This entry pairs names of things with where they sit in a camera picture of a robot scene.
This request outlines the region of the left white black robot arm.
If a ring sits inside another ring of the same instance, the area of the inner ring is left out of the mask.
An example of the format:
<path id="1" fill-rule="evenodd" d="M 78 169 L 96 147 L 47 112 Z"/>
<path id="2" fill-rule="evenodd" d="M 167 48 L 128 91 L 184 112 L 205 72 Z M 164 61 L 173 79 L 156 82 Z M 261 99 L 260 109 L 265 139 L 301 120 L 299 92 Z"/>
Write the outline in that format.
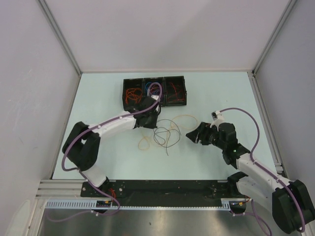
<path id="1" fill-rule="evenodd" d="M 62 169 L 66 172 L 78 170 L 92 184 L 91 190 L 97 196 L 106 195 L 109 190 L 108 178 L 96 164 L 101 140 L 139 127 L 155 129 L 160 114 L 159 102 L 158 95 L 151 95 L 99 125 L 87 125 L 81 121 L 76 123 L 62 147 Z"/>

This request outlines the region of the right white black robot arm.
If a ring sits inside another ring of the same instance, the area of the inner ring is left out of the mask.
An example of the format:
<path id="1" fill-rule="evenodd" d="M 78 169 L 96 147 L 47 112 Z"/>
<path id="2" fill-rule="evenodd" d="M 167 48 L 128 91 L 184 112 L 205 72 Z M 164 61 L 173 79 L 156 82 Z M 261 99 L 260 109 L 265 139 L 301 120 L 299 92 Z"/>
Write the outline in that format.
<path id="1" fill-rule="evenodd" d="M 252 152 L 238 142 L 232 123 L 201 122 L 186 134 L 193 143 L 213 145 L 222 150 L 226 164 L 243 175 L 227 185 L 232 197 L 241 194 L 269 210 L 275 223 L 285 233 L 303 232 L 306 225 L 315 219 L 315 207 L 306 185 L 300 180 L 289 180 L 255 159 Z"/>

